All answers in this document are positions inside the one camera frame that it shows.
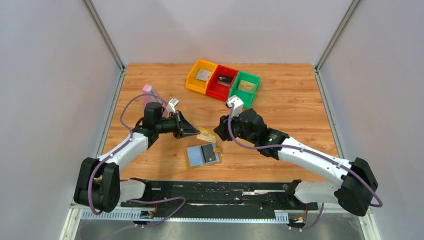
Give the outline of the gold credit card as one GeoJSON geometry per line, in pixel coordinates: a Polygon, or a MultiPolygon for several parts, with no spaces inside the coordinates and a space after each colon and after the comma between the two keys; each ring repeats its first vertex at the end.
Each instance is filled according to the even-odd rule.
{"type": "Polygon", "coordinates": [[[212,129],[199,127],[199,134],[196,136],[198,140],[202,140],[209,143],[216,143],[217,136],[212,129]]]}

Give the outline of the yellow leather card holder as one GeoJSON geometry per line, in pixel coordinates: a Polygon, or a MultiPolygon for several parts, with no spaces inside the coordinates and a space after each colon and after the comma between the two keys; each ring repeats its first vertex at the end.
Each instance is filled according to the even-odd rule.
{"type": "Polygon", "coordinates": [[[214,164],[218,164],[222,162],[221,148],[219,148],[216,143],[207,143],[207,144],[201,144],[201,145],[196,145],[196,146],[191,146],[186,148],[186,150],[184,151],[184,156],[186,161],[186,167],[188,169],[214,165],[214,164]],[[214,162],[204,163],[201,146],[207,145],[207,144],[213,144],[214,146],[214,152],[216,156],[216,161],[214,162]]]}

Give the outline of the black credit card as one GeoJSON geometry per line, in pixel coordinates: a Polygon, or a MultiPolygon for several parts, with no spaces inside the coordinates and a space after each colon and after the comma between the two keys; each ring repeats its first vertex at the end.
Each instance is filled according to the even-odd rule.
{"type": "Polygon", "coordinates": [[[200,149],[201,149],[201,153],[202,153],[205,164],[208,164],[217,160],[215,152],[214,152],[214,145],[212,143],[202,145],[200,149]]]}

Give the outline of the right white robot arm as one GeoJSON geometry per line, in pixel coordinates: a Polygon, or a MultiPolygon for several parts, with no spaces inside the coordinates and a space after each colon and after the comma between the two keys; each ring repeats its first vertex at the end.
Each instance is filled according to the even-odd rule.
{"type": "Polygon", "coordinates": [[[268,127],[253,109],[238,116],[221,116],[213,131],[222,141],[245,140],[251,143],[249,149],[265,157],[295,164],[327,180],[294,180],[290,193],[301,203],[338,204],[360,217],[365,216],[369,207],[383,206],[376,194],[378,182],[366,160],[342,159],[308,147],[287,133],[268,127]]]}

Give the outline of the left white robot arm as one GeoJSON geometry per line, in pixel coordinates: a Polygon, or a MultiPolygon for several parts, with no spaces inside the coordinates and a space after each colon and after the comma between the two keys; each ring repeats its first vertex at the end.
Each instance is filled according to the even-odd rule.
{"type": "Polygon", "coordinates": [[[94,214],[99,215],[110,213],[122,202],[141,199],[147,184],[138,178],[121,180],[122,170],[148,150],[160,134],[171,133],[176,139],[200,134],[179,110],[167,117],[163,116],[164,112],[162,104],[147,103],[143,117],[123,142],[99,158],[84,159],[76,182],[74,202],[91,208],[94,214]]]}

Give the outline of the gold card in green bin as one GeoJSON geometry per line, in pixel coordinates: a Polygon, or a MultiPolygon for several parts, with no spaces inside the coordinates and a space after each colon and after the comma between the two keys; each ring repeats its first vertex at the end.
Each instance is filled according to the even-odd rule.
{"type": "Polygon", "coordinates": [[[249,82],[249,81],[246,81],[246,80],[241,80],[239,85],[238,85],[238,89],[240,91],[244,91],[244,92],[247,92],[247,93],[252,93],[255,90],[255,88],[256,88],[255,83],[252,83],[252,82],[249,82]]]}

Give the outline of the dark card in red bin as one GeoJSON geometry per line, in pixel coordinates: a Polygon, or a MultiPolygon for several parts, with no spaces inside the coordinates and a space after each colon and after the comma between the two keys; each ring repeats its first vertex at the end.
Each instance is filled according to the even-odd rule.
{"type": "Polygon", "coordinates": [[[233,78],[224,74],[221,74],[218,79],[217,83],[226,87],[230,87],[233,82],[233,78]]]}

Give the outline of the silver card in yellow bin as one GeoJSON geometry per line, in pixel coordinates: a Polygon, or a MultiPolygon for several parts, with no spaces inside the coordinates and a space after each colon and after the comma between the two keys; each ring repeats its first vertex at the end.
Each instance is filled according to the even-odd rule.
{"type": "Polygon", "coordinates": [[[198,72],[195,75],[196,80],[207,82],[210,78],[212,72],[207,69],[199,69],[198,72]]]}

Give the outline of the green plastic bin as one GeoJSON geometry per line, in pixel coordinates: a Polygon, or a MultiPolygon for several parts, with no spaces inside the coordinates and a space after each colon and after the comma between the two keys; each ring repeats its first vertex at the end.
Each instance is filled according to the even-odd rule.
{"type": "Polygon", "coordinates": [[[243,107],[249,109],[255,99],[261,77],[248,72],[239,71],[228,97],[236,95],[243,101],[243,107]]]}

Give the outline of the pink wedge stand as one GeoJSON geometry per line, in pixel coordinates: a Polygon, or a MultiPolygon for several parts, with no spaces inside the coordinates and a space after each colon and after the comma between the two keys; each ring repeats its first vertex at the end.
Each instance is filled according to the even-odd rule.
{"type": "Polygon", "coordinates": [[[160,94],[154,89],[152,85],[145,84],[142,89],[142,94],[143,108],[145,108],[148,103],[160,103],[164,108],[162,116],[167,117],[169,115],[168,111],[166,110],[168,102],[160,96],[160,94]]]}

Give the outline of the red plastic bin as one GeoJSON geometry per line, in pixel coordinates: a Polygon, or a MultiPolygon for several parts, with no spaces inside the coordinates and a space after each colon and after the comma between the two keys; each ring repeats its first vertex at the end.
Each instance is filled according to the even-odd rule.
{"type": "Polygon", "coordinates": [[[210,77],[205,94],[226,101],[238,73],[236,69],[219,64],[210,77]]]}

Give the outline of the yellow plastic bin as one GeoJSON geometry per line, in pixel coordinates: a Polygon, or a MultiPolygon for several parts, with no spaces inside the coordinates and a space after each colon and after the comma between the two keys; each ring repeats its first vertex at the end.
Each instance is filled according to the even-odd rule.
{"type": "Polygon", "coordinates": [[[209,80],[217,67],[217,63],[198,59],[186,77],[185,87],[205,95],[209,80]]]}

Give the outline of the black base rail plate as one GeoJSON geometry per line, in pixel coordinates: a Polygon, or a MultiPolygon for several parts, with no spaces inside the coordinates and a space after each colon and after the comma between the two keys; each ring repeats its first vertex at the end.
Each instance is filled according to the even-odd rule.
{"type": "Polygon", "coordinates": [[[149,181],[141,198],[156,207],[155,217],[189,219],[273,219],[275,211],[319,210],[318,203],[302,203],[288,192],[289,182],[149,181]]]}

